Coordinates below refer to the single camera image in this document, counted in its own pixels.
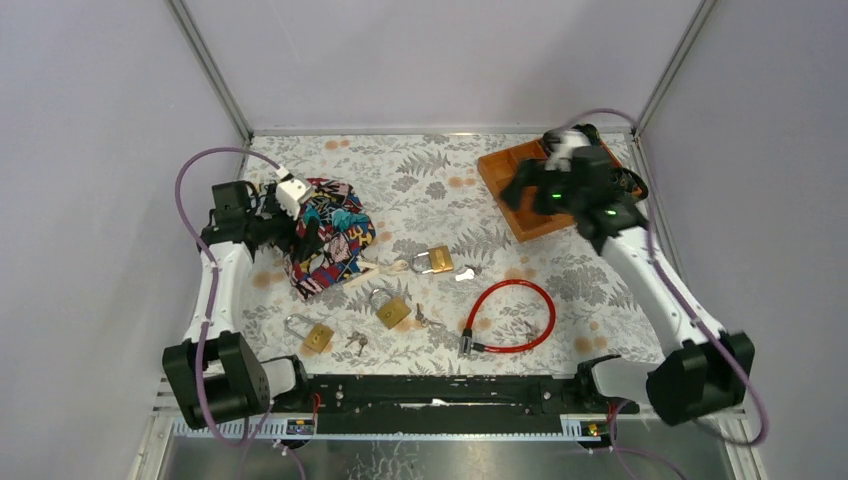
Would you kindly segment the brass padlock with keys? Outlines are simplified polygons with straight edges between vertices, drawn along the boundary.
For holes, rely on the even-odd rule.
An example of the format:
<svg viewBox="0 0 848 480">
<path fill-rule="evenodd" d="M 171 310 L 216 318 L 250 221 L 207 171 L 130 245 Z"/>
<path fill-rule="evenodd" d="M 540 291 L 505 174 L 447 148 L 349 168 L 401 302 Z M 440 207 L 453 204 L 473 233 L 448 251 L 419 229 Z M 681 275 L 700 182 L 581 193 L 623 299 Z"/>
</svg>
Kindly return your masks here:
<svg viewBox="0 0 848 480">
<path fill-rule="evenodd" d="M 378 320 L 389 330 L 395 328 L 411 313 L 406 301 L 386 288 L 373 289 L 369 294 L 368 303 Z"/>
</svg>

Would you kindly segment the silver key bunch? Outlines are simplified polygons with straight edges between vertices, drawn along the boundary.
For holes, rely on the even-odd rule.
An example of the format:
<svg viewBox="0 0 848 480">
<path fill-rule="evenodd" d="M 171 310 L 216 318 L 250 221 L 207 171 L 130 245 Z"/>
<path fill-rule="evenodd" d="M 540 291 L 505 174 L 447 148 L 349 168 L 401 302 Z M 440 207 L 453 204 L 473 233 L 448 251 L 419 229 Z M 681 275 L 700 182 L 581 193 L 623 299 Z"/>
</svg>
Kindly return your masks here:
<svg viewBox="0 0 848 480">
<path fill-rule="evenodd" d="M 454 280 L 457 282 L 474 280 L 479 276 L 480 273 L 480 266 L 465 265 L 454 275 Z"/>
</svg>

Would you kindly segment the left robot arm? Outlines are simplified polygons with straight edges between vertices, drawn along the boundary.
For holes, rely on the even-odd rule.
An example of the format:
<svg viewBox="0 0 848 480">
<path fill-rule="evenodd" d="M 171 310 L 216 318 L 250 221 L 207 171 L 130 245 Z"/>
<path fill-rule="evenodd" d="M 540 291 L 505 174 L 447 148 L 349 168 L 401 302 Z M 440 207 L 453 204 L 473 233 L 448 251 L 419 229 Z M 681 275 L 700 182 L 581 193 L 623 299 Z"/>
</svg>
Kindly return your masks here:
<svg viewBox="0 0 848 480">
<path fill-rule="evenodd" d="M 243 286 L 262 246 L 290 245 L 295 221 L 275 183 L 213 186 L 214 207 L 199 237 L 201 285 L 183 340 L 164 349 L 162 366 L 186 424 L 212 428 L 267 412 L 296 411 L 310 385 L 295 355 L 257 358 L 240 331 Z"/>
</svg>

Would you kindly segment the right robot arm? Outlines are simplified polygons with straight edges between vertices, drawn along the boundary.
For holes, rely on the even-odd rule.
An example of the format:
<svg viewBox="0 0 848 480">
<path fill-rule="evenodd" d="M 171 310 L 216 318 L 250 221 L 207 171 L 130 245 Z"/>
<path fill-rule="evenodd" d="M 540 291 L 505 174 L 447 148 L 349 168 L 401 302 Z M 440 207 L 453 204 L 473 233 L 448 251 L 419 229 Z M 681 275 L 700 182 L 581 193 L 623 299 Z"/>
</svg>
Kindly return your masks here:
<svg viewBox="0 0 848 480">
<path fill-rule="evenodd" d="M 567 170 L 521 160 L 500 197 L 518 210 L 526 196 L 540 215 L 568 214 L 579 235 L 619 275 L 649 320 L 663 359 L 658 364 L 608 356 L 578 366 L 575 402 L 597 412 L 611 400 L 648 404 L 670 426 L 741 404 L 751 394 L 755 347 L 729 333 L 694 298 L 653 239 L 632 194 L 613 182 L 600 146 L 576 148 Z"/>
</svg>

